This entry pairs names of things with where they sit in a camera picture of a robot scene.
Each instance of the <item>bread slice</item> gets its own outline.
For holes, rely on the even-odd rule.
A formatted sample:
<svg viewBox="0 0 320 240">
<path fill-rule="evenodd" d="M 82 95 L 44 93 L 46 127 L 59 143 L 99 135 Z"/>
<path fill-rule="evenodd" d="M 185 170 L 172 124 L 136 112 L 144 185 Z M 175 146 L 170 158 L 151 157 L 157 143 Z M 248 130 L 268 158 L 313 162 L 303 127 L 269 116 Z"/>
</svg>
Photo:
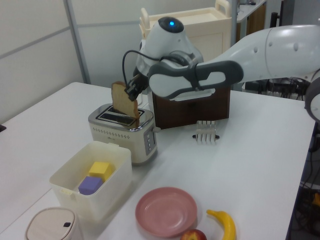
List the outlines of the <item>bread slice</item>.
<svg viewBox="0 0 320 240">
<path fill-rule="evenodd" d="M 111 95 L 113 109 L 126 114 L 135 119 L 139 119 L 137 100 L 131 101 L 128 94 L 125 92 L 126 84 L 121 81 L 116 81 L 112 84 Z"/>
</svg>

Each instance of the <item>apple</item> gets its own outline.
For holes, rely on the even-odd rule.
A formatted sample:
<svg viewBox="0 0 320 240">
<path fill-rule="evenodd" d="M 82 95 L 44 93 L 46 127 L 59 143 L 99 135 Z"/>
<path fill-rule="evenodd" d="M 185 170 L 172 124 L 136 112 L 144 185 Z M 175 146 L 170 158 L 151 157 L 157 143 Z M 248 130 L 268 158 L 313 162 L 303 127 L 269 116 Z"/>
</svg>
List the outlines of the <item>apple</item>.
<svg viewBox="0 0 320 240">
<path fill-rule="evenodd" d="M 185 231 L 180 240 L 207 240 L 207 237 L 202 231 L 198 229 L 191 229 Z"/>
</svg>

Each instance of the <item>purple block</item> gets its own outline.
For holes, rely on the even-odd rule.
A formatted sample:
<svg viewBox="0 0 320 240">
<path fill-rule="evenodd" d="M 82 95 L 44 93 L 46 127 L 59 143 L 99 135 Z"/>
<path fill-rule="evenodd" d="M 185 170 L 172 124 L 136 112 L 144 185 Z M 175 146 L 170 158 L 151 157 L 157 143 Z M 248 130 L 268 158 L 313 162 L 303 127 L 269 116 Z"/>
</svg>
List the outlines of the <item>purple block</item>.
<svg viewBox="0 0 320 240">
<path fill-rule="evenodd" d="M 79 186 L 79 192 L 83 195 L 94 194 L 102 184 L 103 182 L 100 177 L 86 176 Z"/>
</svg>

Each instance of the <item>yellow block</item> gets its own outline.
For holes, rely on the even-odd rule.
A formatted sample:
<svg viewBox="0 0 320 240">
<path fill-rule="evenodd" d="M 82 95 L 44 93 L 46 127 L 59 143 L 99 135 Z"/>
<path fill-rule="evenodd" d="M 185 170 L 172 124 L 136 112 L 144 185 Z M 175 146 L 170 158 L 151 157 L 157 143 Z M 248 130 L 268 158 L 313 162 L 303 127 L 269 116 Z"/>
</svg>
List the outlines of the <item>yellow block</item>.
<svg viewBox="0 0 320 240">
<path fill-rule="evenodd" d="M 105 182 L 115 171 L 115 167 L 110 162 L 95 161 L 89 170 L 90 177 L 101 178 Z"/>
</svg>

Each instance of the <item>toaster control panel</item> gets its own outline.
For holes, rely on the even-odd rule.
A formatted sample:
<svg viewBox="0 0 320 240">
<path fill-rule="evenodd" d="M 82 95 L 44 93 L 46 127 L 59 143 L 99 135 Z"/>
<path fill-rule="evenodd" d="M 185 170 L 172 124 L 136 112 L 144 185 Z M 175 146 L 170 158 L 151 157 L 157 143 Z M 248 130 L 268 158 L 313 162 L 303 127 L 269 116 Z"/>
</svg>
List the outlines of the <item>toaster control panel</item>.
<svg viewBox="0 0 320 240">
<path fill-rule="evenodd" d="M 156 146 L 156 137 L 155 133 L 152 131 L 154 126 L 150 127 L 147 131 L 145 131 L 143 138 L 144 138 L 144 146 L 145 146 L 145 154 L 148 156 L 149 153 L 155 148 Z"/>
</svg>

